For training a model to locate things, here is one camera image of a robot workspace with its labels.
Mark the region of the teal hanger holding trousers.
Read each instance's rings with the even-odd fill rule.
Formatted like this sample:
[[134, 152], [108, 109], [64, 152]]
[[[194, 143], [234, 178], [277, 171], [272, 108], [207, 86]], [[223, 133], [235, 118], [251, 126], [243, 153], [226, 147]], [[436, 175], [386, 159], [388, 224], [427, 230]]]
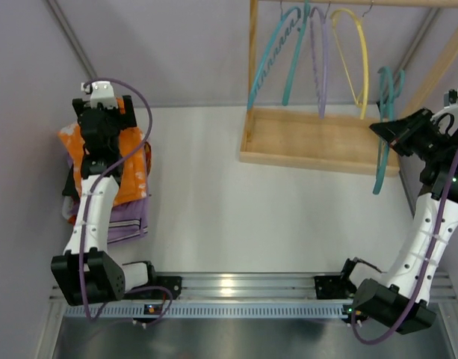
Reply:
[[[392, 121], [394, 119], [394, 79], [392, 71], [389, 67], [384, 66], [379, 68], [379, 95], [380, 105], [379, 113], [380, 120], [378, 124], [384, 124], [385, 122]], [[386, 167], [389, 160], [389, 147], [386, 145], [383, 139], [379, 140], [378, 152], [377, 152], [377, 168], [376, 178], [372, 193], [378, 195], [383, 187], [383, 182], [386, 175]]]

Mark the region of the orange white trousers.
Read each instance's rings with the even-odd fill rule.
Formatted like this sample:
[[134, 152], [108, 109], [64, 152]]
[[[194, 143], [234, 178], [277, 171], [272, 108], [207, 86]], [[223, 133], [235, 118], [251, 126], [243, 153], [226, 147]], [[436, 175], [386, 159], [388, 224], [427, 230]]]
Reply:
[[[62, 128], [58, 132], [58, 137], [73, 161], [75, 188], [80, 198], [82, 181], [89, 176], [100, 175], [113, 163], [127, 156], [141, 143], [144, 134], [137, 127], [136, 121], [136, 127], [120, 133], [118, 150], [86, 150], [76, 121]], [[143, 147], [144, 145], [108, 174], [113, 176], [119, 185], [119, 191], [114, 199], [115, 206], [146, 197], [147, 175]]]

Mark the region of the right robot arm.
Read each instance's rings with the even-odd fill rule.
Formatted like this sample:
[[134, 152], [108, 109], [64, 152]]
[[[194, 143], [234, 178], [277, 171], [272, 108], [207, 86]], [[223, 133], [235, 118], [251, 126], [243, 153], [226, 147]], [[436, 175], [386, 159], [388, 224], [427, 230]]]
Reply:
[[357, 286], [347, 311], [350, 325], [373, 319], [388, 327], [374, 345], [393, 333], [429, 328], [436, 314], [428, 307], [439, 262], [458, 227], [458, 109], [434, 114], [422, 108], [408, 117], [370, 126], [400, 156], [416, 155], [425, 163], [422, 188], [409, 234], [390, 269]]

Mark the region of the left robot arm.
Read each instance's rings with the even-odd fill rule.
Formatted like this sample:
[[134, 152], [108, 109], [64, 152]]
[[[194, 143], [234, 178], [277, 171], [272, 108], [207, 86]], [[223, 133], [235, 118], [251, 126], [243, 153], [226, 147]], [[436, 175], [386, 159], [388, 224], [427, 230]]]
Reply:
[[51, 271], [68, 305], [119, 301], [152, 284], [147, 260], [119, 264], [109, 246], [147, 231], [151, 148], [137, 126], [132, 98], [74, 99], [76, 122], [58, 136], [70, 160], [63, 190], [72, 234]]

